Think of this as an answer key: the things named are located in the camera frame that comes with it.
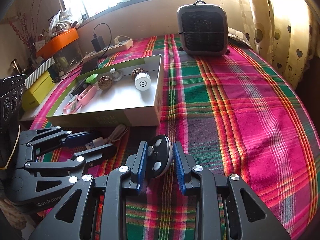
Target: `space heater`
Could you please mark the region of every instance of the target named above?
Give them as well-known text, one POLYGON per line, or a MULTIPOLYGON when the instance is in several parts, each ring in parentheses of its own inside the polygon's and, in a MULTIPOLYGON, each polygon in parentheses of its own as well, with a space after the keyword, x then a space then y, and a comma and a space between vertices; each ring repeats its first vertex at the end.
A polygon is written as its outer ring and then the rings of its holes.
POLYGON ((183 50, 191 55, 221 56, 227 52, 228 22, 224 9, 198 0, 178 9, 183 50))

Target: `black heater grille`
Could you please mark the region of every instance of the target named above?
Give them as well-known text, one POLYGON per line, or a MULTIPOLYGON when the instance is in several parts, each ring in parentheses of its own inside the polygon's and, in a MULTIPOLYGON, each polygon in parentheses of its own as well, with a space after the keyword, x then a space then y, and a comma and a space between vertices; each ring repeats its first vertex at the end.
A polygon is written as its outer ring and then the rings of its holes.
POLYGON ((198 11, 182 14, 186 48, 219 52, 224 48, 223 18, 218 12, 198 11))

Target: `black phone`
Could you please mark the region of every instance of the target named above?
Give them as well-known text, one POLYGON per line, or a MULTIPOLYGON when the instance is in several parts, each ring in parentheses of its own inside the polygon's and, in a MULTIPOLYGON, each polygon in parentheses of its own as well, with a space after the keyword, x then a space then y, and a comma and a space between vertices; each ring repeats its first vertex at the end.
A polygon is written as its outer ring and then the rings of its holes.
POLYGON ((87 61, 83 64, 80 75, 90 72, 92 70, 98 69, 98 57, 93 58, 92 60, 87 61))

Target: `green round lid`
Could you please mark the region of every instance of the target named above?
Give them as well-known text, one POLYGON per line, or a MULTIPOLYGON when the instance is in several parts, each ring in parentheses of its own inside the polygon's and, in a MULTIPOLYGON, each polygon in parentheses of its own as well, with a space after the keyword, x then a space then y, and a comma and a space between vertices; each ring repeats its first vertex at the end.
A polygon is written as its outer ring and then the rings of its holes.
POLYGON ((87 77, 87 79, 85 80, 85 82, 87 83, 87 84, 94 84, 96 81, 97 81, 97 76, 98 76, 98 74, 97 73, 95 73, 95 74, 92 74, 91 76, 89 76, 89 77, 87 77))

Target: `orange tray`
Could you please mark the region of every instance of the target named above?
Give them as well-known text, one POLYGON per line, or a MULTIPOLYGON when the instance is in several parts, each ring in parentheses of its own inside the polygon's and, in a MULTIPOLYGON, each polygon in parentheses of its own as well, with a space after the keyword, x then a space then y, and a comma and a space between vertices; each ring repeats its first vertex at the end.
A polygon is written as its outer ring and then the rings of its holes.
POLYGON ((67 30, 58 36, 54 37, 50 40, 46 45, 44 45, 37 53, 37 57, 43 57, 45 60, 52 57, 56 54, 60 49, 64 48, 71 42, 75 41, 79 38, 78 32, 76 28, 72 28, 67 30))

